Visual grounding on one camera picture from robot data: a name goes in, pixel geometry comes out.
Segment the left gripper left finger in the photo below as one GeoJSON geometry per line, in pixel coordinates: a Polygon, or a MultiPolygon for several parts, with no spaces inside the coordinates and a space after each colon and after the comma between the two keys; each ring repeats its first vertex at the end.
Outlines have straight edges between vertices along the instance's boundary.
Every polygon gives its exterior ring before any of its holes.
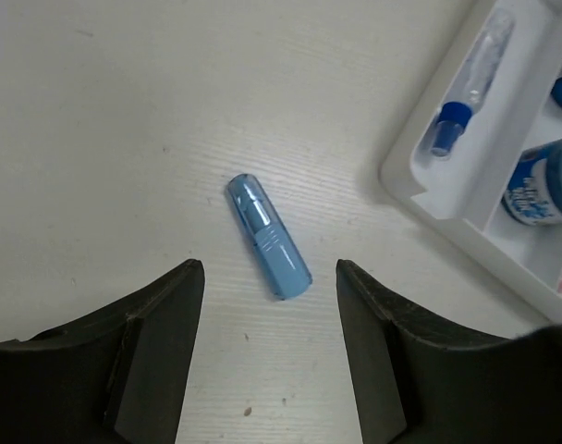
{"type": "Polygon", "coordinates": [[[204,292],[189,259],[31,339],[0,342],[0,443],[172,443],[204,292]]]}

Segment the blue capped small tube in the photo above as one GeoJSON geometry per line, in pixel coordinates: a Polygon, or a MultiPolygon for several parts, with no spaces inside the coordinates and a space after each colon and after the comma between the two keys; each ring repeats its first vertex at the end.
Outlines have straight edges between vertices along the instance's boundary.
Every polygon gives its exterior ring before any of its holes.
{"type": "Polygon", "coordinates": [[[288,300],[307,291],[312,274],[260,181],[237,175],[226,194],[274,296],[288,300]]]}

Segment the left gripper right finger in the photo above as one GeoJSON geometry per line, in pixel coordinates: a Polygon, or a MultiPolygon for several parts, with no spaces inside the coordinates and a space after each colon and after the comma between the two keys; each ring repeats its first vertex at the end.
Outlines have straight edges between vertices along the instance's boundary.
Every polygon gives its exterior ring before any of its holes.
{"type": "Polygon", "coordinates": [[[349,260],[336,293],[366,443],[562,443],[562,325],[464,327],[349,260]]]}

